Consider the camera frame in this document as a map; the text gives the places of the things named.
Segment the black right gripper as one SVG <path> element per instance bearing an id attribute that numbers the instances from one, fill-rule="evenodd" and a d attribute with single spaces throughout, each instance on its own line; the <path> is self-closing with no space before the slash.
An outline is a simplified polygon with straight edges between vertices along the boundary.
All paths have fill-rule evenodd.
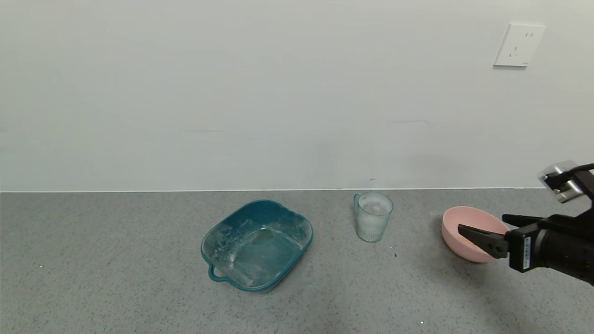
<path id="1" fill-rule="evenodd" d="M 550 268 L 594 283 L 592 214 L 547 218 L 503 214 L 502 221 L 515 228 L 505 235 L 458 225 L 458 232 L 495 259 L 507 258 L 509 252 L 509 266 L 519 272 Z"/>

